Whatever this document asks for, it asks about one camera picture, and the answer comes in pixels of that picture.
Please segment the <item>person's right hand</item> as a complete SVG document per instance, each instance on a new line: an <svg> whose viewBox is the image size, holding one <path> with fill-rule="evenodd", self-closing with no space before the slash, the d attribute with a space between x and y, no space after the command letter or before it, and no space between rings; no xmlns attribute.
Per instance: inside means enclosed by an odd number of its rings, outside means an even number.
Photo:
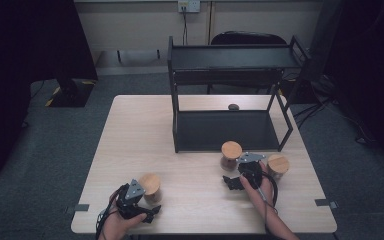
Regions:
<svg viewBox="0 0 384 240"><path fill-rule="evenodd" d="M273 205L273 187L267 177L262 177L261 185L258 189L254 189L243 175L240 175L239 179L250 201L265 220L268 220L272 215L277 215Z"/></svg>

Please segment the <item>black stand base yellow tape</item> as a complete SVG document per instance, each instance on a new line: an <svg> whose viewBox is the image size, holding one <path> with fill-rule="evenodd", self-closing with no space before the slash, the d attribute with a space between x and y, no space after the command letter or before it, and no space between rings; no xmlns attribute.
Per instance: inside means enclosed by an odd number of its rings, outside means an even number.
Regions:
<svg viewBox="0 0 384 240"><path fill-rule="evenodd" d="M72 79L71 88L63 90L58 86L49 100L46 107L84 107L96 84L96 80Z"/></svg>

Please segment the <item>black metal shelf rack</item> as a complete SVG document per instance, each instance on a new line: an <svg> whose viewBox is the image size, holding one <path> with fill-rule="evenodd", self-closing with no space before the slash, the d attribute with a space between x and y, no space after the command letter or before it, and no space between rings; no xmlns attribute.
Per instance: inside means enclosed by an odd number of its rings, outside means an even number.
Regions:
<svg viewBox="0 0 384 240"><path fill-rule="evenodd" d="M297 70L302 79L311 55L294 36L279 45L207 45L168 44L168 73L173 109L173 141L177 152L218 151L229 140L245 150L280 151L293 126L287 110L294 96L283 100L279 94L285 70ZM263 109L229 111L221 109L182 110L178 88L210 84L262 84L271 89Z"/></svg>

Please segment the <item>white wall socket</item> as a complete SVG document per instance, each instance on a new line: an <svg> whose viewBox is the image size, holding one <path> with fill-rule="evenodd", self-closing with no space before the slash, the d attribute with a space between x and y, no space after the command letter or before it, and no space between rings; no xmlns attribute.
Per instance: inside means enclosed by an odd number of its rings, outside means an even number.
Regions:
<svg viewBox="0 0 384 240"><path fill-rule="evenodd" d="M199 13L201 9L200 0L178 0L177 3L180 13Z"/></svg>

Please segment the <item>glass jar tan contents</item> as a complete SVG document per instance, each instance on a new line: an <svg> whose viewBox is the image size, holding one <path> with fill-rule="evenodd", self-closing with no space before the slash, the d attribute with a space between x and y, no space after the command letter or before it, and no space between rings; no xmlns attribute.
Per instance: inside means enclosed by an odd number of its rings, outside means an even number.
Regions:
<svg viewBox="0 0 384 240"><path fill-rule="evenodd" d="M157 174L146 173L139 179L139 183L145 190L144 198L148 204L155 205L161 201L161 180Z"/></svg>

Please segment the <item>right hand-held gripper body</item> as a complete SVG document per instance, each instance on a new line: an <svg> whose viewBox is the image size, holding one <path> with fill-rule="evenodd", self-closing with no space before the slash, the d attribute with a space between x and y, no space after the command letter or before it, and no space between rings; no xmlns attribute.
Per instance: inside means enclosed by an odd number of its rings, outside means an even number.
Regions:
<svg viewBox="0 0 384 240"><path fill-rule="evenodd" d="M265 155L245 152L238 159L238 171L248 180L249 184L257 189L262 183L262 168L260 162Z"/></svg>

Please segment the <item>person's left hand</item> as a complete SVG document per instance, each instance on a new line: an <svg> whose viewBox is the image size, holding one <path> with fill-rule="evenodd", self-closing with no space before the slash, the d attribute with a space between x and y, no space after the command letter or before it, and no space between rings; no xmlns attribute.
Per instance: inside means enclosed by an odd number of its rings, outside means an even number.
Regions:
<svg viewBox="0 0 384 240"><path fill-rule="evenodd" d="M117 210L113 210L106 218L98 240L123 240L128 230L140 224L146 217L142 213L131 219L124 219Z"/></svg>

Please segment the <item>grey table bracket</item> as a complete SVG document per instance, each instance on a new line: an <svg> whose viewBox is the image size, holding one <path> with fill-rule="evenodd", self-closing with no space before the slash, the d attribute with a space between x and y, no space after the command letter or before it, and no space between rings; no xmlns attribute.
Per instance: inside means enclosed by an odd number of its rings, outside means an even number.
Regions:
<svg viewBox="0 0 384 240"><path fill-rule="evenodd" d="M315 199L316 206L328 206L330 209L337 209L339 208L339 205L336 201L331 201L328 199Z"/></svg>
<svg viewBox="0 0 384 240"><path fill-rule="evenodd" d="M79 211L85 211L87 212L89 210L89 204L76 204L74 206L68 206L65 208L64 213L66 214L74 214L75 212Z"/></svg>

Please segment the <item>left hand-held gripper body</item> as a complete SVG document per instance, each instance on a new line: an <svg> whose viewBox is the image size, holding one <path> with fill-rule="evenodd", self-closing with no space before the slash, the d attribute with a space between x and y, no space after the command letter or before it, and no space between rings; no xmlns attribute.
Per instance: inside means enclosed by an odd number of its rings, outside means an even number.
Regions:
<svg viewBox="0 0 384 240"><path fill-rule="evenodd" d="M116 206L124 219L132 219L140 214L148 215L148 210L138 205L145 190L136 179L120 187L116 194Z"/></svg>

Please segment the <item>glass jar red contents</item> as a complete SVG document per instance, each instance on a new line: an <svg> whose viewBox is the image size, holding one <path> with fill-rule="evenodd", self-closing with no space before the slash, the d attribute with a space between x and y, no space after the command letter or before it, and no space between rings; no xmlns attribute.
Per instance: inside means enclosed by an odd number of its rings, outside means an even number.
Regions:
<svg viewBox="0 0 384 240"><path fill-rule="evenodd" d="M227 141L221 146L222 157L220 159L220 166L226 171L233 171L236 169L236 160L242 154L242 147L235 141Z"/></svg>

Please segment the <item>black chair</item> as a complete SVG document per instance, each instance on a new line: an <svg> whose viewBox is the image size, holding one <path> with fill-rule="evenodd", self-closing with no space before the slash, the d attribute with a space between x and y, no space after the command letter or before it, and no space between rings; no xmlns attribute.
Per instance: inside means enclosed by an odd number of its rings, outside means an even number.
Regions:
<svg viewBox="0 0 384 240"><path fill-rule="evenodd" d="M233 45L233 44L266 44L279 45L286 41L280 36L267 33L247 31L226 31L217 34L211 40L212 45Z"/></svg>

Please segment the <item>glass jar dark contents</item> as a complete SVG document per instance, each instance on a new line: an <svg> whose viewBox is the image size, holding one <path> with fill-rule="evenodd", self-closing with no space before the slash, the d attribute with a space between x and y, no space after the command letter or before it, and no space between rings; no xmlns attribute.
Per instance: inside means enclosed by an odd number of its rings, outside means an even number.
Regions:
<svg viewBox="0 0 384 240"><path fill-rule="evenodd" d="M276 181L280 180L290 168L288 159L280 154L271 155L266 164L268 174Z"/></svg>

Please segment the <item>dark curtain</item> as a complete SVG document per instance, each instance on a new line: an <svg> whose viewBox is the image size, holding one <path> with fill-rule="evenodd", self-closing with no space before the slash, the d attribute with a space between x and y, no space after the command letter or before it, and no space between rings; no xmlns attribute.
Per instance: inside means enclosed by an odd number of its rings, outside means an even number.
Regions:
<svg viewBox="0 0 384 240"><path fill-rule="evenodd" d="M346 98L384 150L384 0L321 0L307 79Z"/></svg>
<svg viewBox="0 0 384 240"><path fill-rule="evenodd" d="M0 0L0 171L21 132L30 85L97 73L74 0Z"/></svg>

